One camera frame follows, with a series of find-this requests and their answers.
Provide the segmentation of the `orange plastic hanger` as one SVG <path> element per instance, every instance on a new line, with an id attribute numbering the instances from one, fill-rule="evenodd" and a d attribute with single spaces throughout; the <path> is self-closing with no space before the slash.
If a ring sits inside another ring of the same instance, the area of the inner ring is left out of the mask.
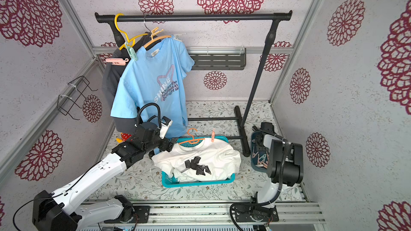
<path id="1" fill-rule="evenodd" d="M 197 138 L 197 137 L 195 137 L 193 134 L 192 134 L 192 132 L 197 132 L 198 130 L 196 129 L 196 128 L 190 128 L 190 129 L 188 129 L 187 130 L 187 135 L 188 135 L 188 138 L 181 138 L 181 139 L 178 139 L 178 144 L 180 144 L 180 145 L 182 145 L 182 144 L 190 144 L 190 145 L 192 145 L 192 146 L 194 146 L 194 145 L 197 145 L 197 144 L 199 144 L 199 143 L 201 143 L 203 140 L 204 140 L 204 138 Z"/>

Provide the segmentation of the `light blue garment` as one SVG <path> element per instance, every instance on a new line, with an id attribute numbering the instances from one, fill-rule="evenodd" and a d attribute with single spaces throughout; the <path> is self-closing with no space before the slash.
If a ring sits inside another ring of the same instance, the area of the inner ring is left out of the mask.
<path id="1" fill-rule="evenodd" d="M 120 78 L 111 116 L 136 118 L 139 108 L 156 103 L 158 108 L 150 106 L 140 114 L 142 120 L 160 112 L 173 121 L 167 138 L 184 135 L 188 119 L 183 80 L 194 65 L 184 43 L 165 38 L 149 50 L 141 47 L 136 56 Z"/>

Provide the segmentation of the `dark grey t-shirt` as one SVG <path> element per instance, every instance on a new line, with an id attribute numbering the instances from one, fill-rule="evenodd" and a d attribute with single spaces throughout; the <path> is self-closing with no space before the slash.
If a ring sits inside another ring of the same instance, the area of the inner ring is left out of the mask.
<path id="1" fill-rule="evenodd" d="M 136 44 L 133 46 L 133 49 L 137 52 L 138 49 L 142 47 L 148 41 L 150 41 L 149 35 L 142 36 L 140 40 L 136 42 Z M 125 48 L 123 48 L 122 50 L 116 49 L 112 54 L 112 58 L 125 59 L 125 58 L 129 58 L 129 54 Z M 109 112 L 111 112 L 111 108 L 115 100 L 118 84 L 126 68 L 126 65 L 118 66 L 118 65 L 113 65 L 112 63 L 106 64 L 106 68 L 105 68 L 103 80 L 102 80 L 102 91 L 108 101 L 109 108 L 110 108 Z M 123 119 L 123 118 L 113 117 L 113 120 L 115 122 L 116 130 L 118 132 L 130 134 L 130 135 L 134 134 L 135 129 L 136 129 L 135 124 L 137 124 L 137 118 Z"/>

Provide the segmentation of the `mint green clothespin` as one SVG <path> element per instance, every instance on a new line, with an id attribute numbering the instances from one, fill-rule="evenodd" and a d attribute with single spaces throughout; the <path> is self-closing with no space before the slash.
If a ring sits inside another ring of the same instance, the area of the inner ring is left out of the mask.
<path id="1" fill-rule="evenodd" d="M 130 59 L 137 61 L 138 57 L 136 56 L 136 51 L 134 50 L 134 48 L 128 43 L 125 43 L 125 48 L 130 56 Z"/>

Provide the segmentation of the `yellow plastic hanger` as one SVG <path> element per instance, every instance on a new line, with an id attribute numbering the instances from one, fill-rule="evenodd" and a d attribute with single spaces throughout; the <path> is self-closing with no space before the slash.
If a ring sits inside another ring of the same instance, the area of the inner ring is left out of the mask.
<path id="1" fill-rule="evenodd" d="M 115 25 L 115 28 L 116 28 L 116 30 L 118 31 L 118 32 L 120 32 L 120 34 L 122 35 L 125 35 L 125 40 L 124 40 L 124 42 L 121 42 L 121 45 L 118 47 L 118 49 L 119 50 L 122 50 L 123 48 L 125 48 L 126 46 L 134 46 L 135 44 L 136 44 L 136 40 L 138 39 L 138 38 L 140 38 L 140 37 L 142 37 L 142 36 L 147 36 L 147 35 L 149 35 L 149 33 L 148 32 L 145 32 L 145 33 L 142 33 L 142 34 L 139 34 L 139 35 L 137 35 L 137 36 L 135 36 L 135 37 L 133 37 L 133 38 L 129 38 L 129 36 L 128 36 L 128 34 L 125 32 L 125 31 L 122 31 L 119 27 L 118 27 L 118 18 L 120 17 L 120 16 L 123 16 L 124 14 L 122 14 L 122 13 L 118 13 L 118 14 L 116 14 L 115 15 L 115 19 L 114 19 L 114 25 Z"/>

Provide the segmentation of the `grey clothespin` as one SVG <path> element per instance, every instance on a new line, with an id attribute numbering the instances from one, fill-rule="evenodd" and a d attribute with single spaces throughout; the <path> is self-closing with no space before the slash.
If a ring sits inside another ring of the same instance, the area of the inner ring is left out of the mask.
<path id="1" fill-rule="evenodd" d="M 173 39 L 182 42 L 182 38 L 184 35 L 187 33 L 181 33 L 181 34 L 173 34 Z"/>

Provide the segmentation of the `beige clothespin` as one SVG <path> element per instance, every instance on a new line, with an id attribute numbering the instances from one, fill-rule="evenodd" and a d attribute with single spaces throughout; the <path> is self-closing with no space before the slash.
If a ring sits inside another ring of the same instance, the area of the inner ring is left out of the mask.
<path id="1" fill-rule="evenodd" d="M 152 40 L 154 39 L 154 36 L 156 36 L 158 33 L 160 33 L 162 30 L 159 30 L 159 27 L 154 28 L 151 30 L 151 38 Z"/>

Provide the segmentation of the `wooden hanger metal hook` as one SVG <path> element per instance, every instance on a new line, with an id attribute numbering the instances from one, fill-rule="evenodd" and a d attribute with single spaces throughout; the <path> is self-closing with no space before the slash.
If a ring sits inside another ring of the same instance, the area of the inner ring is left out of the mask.
<path id="1" fill-rule="evenodd" d="M 152 44 L 154 44 L 155 42 L 157 42 L 157 41 L 161 41 L 162 39 L 167 39 L 167 38 L 172 38 L 172 36 L 171 35 L 162 35 L 162 36 L 159 36 L 159 34 L 161 34 L 163 31 L 164 31 L 164 29 L 161 29 L 162 31 L 160 32 L 160 33 L 158 33 L 156 36 L 154 36 L 154 39 L 152 40 L 152 38 L 150 38 L 150 41 L 148 41 L 143 47 L 145 48 L 145 49 L 148 49 Z"/>

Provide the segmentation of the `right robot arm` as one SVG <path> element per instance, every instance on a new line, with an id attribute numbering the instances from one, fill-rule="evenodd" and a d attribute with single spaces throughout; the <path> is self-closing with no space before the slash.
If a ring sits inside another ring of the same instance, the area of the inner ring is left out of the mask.
<path id="1" fill-rule="evenodd" d="M 284 190 L 300 184 L 304 178 L 302 145 L 275 133 L 272 123 L 253 126 L 254 145 L 269 151 L 266 174 L 269 181 L 256 194 L 258 206 L 273 208 Z"/>

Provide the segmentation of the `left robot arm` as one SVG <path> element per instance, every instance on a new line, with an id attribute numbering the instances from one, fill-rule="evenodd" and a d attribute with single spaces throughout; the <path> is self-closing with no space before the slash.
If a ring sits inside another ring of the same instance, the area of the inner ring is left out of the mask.
<path id="1" fill-rule="evenodd" d="M 145 122 L 137 126 L 129 140 L 112 149 L 83 175 L 52 193 L 42 191 L 33 201 L 32 222 L 39 231 L 79 231 L 105 220 L 130 222 L 136 218 L 133 204 L 123 195 L 83 206 L 82 203 L 114 176 L 123 173 L 145 154 L 159 148 L 171 151 L 176 139 L 167 139 L 172 120 L 164 117 L 157 126 Z"/>

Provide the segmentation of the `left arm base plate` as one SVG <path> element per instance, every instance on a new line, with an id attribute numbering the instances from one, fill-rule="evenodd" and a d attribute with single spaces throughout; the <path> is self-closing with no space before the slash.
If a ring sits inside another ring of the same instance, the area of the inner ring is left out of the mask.
<path id="1" fill-rule="evenodd" d="M 133 209 L 126 207 L 120 216 L 113 220 L 105 220 L 105 224 L 145 224 L 148 222 L 150 206 L 135 205 Z"/>

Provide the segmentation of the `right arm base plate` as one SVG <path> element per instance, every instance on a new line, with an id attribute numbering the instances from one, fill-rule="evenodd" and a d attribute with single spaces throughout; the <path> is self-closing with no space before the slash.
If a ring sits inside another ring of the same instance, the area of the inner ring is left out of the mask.
<path id="1" fill-rule="evenodd" d="M 278 222 L 276 207 L 234 205 L 232 207 L 236 222 Z"/>

